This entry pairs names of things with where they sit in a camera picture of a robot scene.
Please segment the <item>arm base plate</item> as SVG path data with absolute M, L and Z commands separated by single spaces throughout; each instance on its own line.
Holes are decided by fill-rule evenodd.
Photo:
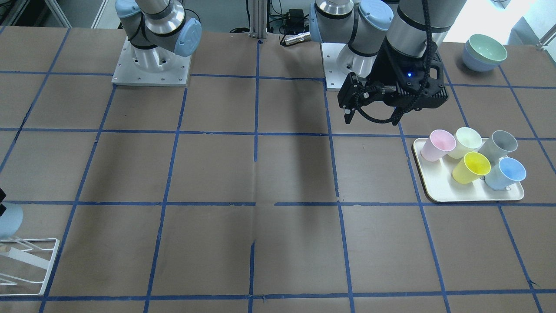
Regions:
M 321 53 L 326 89 L 330 91 L 339 91 L 349 73 L 367 77 L 376 59 L 375 56 L 356 55 L 344 43 L 322 43 Z
M 125 40 L 112 83 L 128 87 L 187 87 L 191 56 L 161 47 L 143 50 Z

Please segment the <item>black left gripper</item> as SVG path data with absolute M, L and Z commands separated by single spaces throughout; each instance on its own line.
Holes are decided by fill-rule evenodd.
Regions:
M 422 97 L 414 104 L 414 108 L 417 109 L 436 109 L 449 98 L 443 83 L 443 62 L 437 53 L 435 42 L 432 44 L 432 52 L 431 69 L 436 71 L 437 75 L 428 78 Z M 403 55 L 391 47 L 389 42 L 384 41 L 367 81 L 395 86 L 396 91 L 383 95 L 382 101 L 390 107 L 405 108 L 419 94 L 420 84 L 425 75 L 425 61 L 425 56 Z M 337 95 L 339 107 L 344 110 L 346 124 L 352 122 L 358 109 L 371 103 L 370 98 L 364 97 L 365 92 L 367 90 L 356 73 L 348 73 Z

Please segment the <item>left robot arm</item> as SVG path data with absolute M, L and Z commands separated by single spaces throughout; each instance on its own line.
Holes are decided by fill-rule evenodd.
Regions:
M 438 48 L 464 0 L 316 0 L 309 13 L 314 42 L 342 43 L 353 56 L 374 59 L 351 69 L 338 93 L 345 123 L 358 112 L 373 123 L 397 125 L 413 110 L 436 109 L 449 95 Z

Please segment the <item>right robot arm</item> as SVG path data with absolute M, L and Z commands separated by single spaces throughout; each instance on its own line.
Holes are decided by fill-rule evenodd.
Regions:
M 7 27 L 1 34 L 1 199 L 161 203 L 183 88 L 117 87 L 117 62 L 183 67 L 201 34 L 178 0 L 118 0 L 124 30 Z

